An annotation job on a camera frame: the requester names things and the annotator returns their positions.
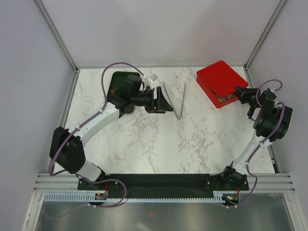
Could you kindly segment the metal tongs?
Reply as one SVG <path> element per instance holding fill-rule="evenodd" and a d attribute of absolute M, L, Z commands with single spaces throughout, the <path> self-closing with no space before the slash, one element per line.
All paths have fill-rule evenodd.
<path fill-rule="evenodd" d="M 180 88 L 173 90 L 170 84 L 163 82 L 163 90 L 167 96 L 167 101 L 173 107 L 173 112 L 177 120 L 181 120 L 185 99 L 186 82 L 180 83 Z"/>

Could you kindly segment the red box lid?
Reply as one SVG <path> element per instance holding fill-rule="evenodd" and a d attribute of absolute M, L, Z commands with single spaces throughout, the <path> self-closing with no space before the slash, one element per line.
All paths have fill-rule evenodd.
<path fill-rule="evenodd" d="M 236 86 L 246 88 L 248 82 L 226 62 L 218 61 L 196 72 L 197 83 L 204 91 L 224 97 L 236 92 Z"/>

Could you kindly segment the dark green tray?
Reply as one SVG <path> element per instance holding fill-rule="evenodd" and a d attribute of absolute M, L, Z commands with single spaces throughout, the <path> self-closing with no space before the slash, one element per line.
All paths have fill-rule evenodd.
<path fill-rule="evenodd" d="M 107 101 L 119 110 L 119 117 L 133 112 L 131 96 L 140 93 L 141 82 L 142 78 L 137 72 L 116 71 L 113 73 L 107 92 Z"/>

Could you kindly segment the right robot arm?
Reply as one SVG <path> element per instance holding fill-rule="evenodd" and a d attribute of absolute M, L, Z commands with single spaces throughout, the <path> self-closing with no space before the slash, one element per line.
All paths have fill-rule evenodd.
<path fill-rule="evenodd" d="M 248 190 L 247 176 L 252 176 L 250 166 L 263 150 L 286 135 L 293 108 L 276 102 L 274 90 L 261 91 L 239 86 L 235 89 L 239 101 L 250 106 L 247 116 L 254 122 L 254 133 L 240 156 L 226 166 L 216 179 L 217 184 L 225 190 Z"/>

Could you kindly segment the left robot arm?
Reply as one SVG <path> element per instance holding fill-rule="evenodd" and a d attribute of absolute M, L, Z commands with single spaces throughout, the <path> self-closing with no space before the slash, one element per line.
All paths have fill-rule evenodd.
<path fill-rule="evenodd" d="M 52 137 L 50 158 L 65 171 L 89 180 L 89 185 L 100 190 L 105 185 L 103 170 L 88 161 L 84 146 L 99 131 L 135 107 L 144 107 L 149 114 L 172 112 L 162 88 L 150 88 L 136 72 L 113 73 L 106 100 L 100 108 L 71 128 L 58 127 Z"/>

